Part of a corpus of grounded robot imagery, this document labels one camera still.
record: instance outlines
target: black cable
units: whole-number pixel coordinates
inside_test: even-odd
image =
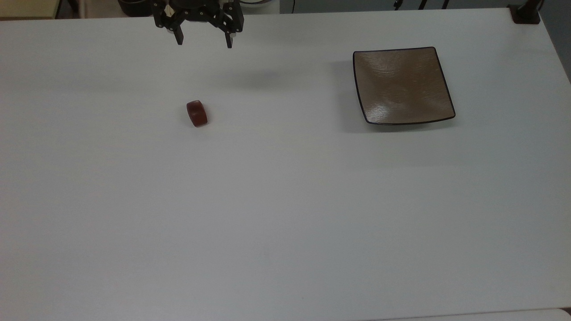
[[[393,5],[393,7],[395,7],[395,11],[398,10],[400,8],[400,6],[403,5],[403,0],[396,0],[395,4]]]

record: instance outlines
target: red object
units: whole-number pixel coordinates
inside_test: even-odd
[[[186,110],[194,127],[204,126],[208,123],[206,111],[200,101],[193,101],[186,104]]]

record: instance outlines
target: white table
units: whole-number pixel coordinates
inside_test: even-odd
[[[177,46],[152,18],[0,30],[5,320],[571,305],[571,86],[543,24],[507,9],[251,16],[232,50],[199,23]],[[422,46],[456,118],[366,124],[353,51]]]

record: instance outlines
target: brown square plate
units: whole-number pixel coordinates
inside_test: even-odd
[[[434,47],[355,51],[353,70],[368,123],[407,125],[456,116]]]

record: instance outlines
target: black mount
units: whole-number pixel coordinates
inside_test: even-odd
[[[508,5],[513,22],[521,25],[538,25],[541,18],[537,6],[542,0],[528,0],[524,5]]]
[[[172,16],[164,11],[167,4],[164,0],[151,0],[152,15],[155,25],[165,27],[175,35],[176,42],[182,45],[184,35],[180,29],[183,21],[209,22],[222,30],[226,35],[226,45],[232,48],[232,38],[242,32],[244,15],[240,0],[170,0],[168,5],[173,9]]]

